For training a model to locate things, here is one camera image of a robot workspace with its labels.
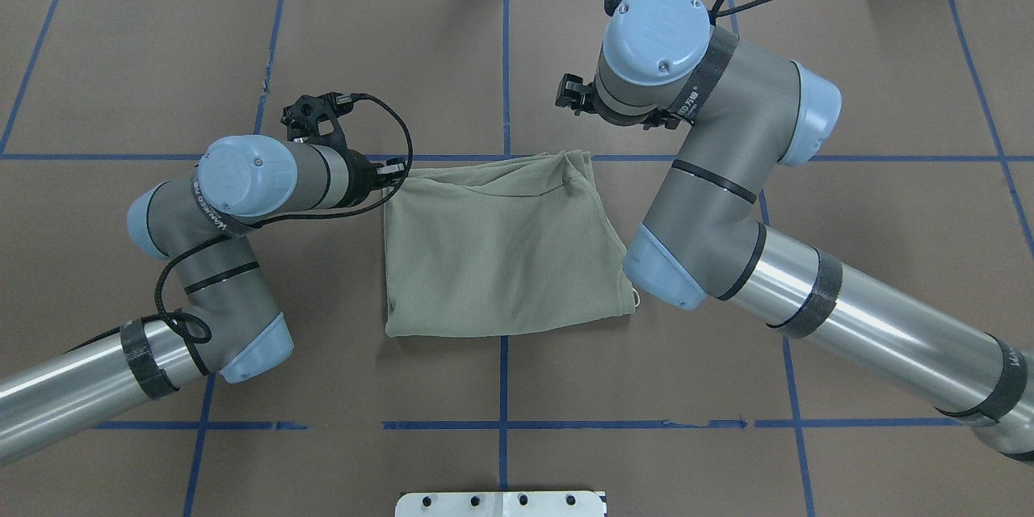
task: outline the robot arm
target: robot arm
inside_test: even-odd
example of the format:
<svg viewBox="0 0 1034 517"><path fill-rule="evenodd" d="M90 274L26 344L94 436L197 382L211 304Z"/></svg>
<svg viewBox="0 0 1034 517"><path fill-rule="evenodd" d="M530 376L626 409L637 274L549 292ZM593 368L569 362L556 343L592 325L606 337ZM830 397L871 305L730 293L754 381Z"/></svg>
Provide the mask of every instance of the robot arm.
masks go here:
<svg viewBox="0 0 1034 517"><path fill-rule="evenodd" d="M409 166L402 157L376 164L347 148L337 117L359 100L387 109L366 94L303 96L281 119L291 142L262 134L219 139L193 171L132 204L130 238L145 253L169 261L163 277L177 270L190 306L166 314L170 323L159 315L126 323L0 383L0 464L213 371L236 384L291 355L283 313L246 235L296 218L284 212L351 208L372 190L401 183ZM321 134L322 122L334 129ZM161 311L160 288L157 295Z"/></svg>
<svg viewBox="0 0 1034 517"><path fill-rule="evenodd" d="M1034 464L1030 355L750 218L776 163L804 163L840 115L827 80L723 28L700 0L607 0L595 79L556 104L609 123L692 124L625 271L680 308L729 301L909 389L1006 456Z"/></svg>

